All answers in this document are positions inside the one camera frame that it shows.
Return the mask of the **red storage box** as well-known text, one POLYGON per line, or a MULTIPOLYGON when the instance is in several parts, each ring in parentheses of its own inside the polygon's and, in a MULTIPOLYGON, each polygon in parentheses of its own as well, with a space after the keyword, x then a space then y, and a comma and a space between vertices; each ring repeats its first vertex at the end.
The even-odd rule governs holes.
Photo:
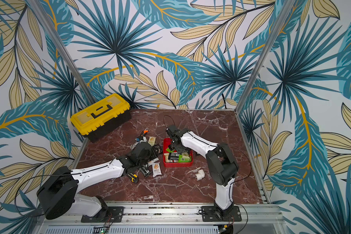
POLYGON ((165 138, 163 140, 163 163, 166 168, 174 167, 191 167, 194 162, 194 153, 192 150, 188 149, 186 152, 179 154, 177 151, 170 151, 170 138, 165 138), (189 163, 179 163, 178 157, 180 155, 192 157, 192 162, 189 163))

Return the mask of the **beige cracker packet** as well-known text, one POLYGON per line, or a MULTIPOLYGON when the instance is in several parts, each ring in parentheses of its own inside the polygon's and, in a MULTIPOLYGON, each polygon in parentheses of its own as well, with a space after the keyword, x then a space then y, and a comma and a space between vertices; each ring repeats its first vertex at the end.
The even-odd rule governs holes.
POLYGON ((148 139, 148 143, 151 145, 151 146, 154 146, 156 144, 156 137, 149 137, 148 139))

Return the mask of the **black cookie packet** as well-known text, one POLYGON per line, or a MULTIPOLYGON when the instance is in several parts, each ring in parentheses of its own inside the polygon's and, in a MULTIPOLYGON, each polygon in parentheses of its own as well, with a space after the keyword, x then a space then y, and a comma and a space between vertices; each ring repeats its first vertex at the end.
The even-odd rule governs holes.
POLYGON ((151 171, 149 170, 148 166, 143 165, 142 167, 139 168, 140 172, 143 174, 145 178, 149 177, 151 175, 151 171))

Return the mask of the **white drycake cookie packet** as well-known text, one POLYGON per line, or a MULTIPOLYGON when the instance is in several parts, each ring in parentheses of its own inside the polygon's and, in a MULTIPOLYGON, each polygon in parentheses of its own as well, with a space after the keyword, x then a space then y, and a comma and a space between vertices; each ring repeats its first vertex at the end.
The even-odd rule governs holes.
POLYGON ((159 163, 152 164, 152 167, 153 167, 153 177, 162 175, 161 167, 159 163))

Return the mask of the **white pipe elbow fitting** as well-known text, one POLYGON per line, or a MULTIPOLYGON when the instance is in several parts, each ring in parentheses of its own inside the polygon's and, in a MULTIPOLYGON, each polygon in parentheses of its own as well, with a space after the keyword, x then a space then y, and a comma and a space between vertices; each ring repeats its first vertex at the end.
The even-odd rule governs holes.
POLYGON ((198 170, 195 174, 197 181, 200 181, 205 178, 205 172, 203 170, 198 170))

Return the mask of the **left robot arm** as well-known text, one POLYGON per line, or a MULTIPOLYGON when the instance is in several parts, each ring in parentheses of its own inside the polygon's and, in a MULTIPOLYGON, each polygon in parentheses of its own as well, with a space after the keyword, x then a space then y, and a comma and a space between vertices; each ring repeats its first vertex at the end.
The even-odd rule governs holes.
POLYGON ((159 145, 138 143, 129 153, 95 166, 70 170, 58 168, 37 191, 37 198, 47 220, 63 215, 81 215, 82 222, 106 222, 121 219, 123 207, 109 207, 102 197, 81 195, 80 191, 100 182, 127 176, 137 181, 136 171, 162 153, 159 145))

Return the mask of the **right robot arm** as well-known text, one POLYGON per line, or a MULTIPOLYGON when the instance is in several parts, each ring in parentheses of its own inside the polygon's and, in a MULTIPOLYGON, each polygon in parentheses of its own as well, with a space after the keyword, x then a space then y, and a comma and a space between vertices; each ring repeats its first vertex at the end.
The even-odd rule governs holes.
POLYGON ((233 182, 239 166, 230 147, 225 143, 208 141, 194 132, 176 126, 167 127, 170 138, 170 149, 178 153, 194 151, 203 156, 208 165, 209 173, 216 183, 214 205, 218 211, 226 213, 233 207, 233 182))

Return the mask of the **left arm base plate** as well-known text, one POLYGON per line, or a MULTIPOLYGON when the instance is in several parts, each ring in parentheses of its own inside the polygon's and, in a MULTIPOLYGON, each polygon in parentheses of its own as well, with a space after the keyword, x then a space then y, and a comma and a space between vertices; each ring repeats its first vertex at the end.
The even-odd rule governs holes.
POLYGON ((83 215, 81 222, 82 223, 120 223, 122 220, 124 212, 124 207, 122 206, 109 206, 103 207, 96 215, 87 216, 83 215))

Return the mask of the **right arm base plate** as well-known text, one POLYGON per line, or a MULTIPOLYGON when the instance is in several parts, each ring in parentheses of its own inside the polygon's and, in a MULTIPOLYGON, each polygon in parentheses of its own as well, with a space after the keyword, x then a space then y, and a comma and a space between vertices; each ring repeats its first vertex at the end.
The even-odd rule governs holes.
POLYGON ((241 213, 238 206, 231 205, 226 210, 218 206, 202 206, 199 209, 203 222, 240 222, 241 213))

